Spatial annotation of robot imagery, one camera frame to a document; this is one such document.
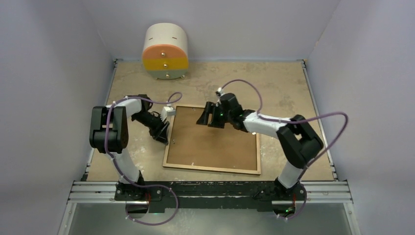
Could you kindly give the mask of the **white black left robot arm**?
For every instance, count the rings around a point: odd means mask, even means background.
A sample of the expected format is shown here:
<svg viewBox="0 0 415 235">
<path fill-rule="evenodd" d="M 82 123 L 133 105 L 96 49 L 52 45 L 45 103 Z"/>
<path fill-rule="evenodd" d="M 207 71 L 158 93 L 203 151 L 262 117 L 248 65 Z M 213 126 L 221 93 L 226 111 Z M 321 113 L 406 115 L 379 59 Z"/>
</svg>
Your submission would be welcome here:
<svg viewBox="0 0 415 235">
<path fill-rule="evenodd" d="M 129 142 L 128 119 L 149 129 L 150 136 L 168 145 L 169 121 L 160 113 L 151 112 L 154 103 L 147 95 L 126 96 L 109 106 L 92 109 L 89 142 L 92 148 L 106 154 L 119 175 L 119 191 L 140 200 L 146 194 L 141 172 L 135 167 L 127 149 Z"/>
</svg>

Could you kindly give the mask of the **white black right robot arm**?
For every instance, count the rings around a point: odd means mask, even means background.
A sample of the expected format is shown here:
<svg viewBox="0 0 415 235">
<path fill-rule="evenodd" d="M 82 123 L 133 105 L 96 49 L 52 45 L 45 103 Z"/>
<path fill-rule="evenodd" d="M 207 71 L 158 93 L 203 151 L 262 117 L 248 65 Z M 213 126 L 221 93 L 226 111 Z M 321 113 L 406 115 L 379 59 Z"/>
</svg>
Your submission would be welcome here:
<svg viewBox="0 0 415 235">
<path fill-rule="evenodd" d="M 298 184 L 307 164 L 323 149 L 321 138 L 303 116 L 260 116 L 257 111 L 243 109 L 233 93 L 221 95 L 216 103 L 207 102 L 196 123 L 214 128 L 224 128 L 229 123 L 236 130 L 279 140 L 287 159 L 275 180 L 275 193 L 280 199 L 287 199 L 294 193 L 294 186 Z"/>
</svg>

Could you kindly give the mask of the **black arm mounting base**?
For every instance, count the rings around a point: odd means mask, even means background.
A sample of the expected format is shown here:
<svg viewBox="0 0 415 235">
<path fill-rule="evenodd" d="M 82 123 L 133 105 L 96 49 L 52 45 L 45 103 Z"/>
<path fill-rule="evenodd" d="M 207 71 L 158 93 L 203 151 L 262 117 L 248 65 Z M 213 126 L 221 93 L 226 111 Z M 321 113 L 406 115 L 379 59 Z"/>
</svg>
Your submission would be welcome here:
<svg viewBox="0 0 415 235">
<path fill-rule="evenodd" d="M 285 189 L 276 181 L 144 181 L 140 187 L 121 182 L 115 186 L 115 201 L 143 202 L 150 213 L 175 208 L 293 213 L 294 204 L 303 202 L 306 193 L 299 183 Z"/>
</svg>

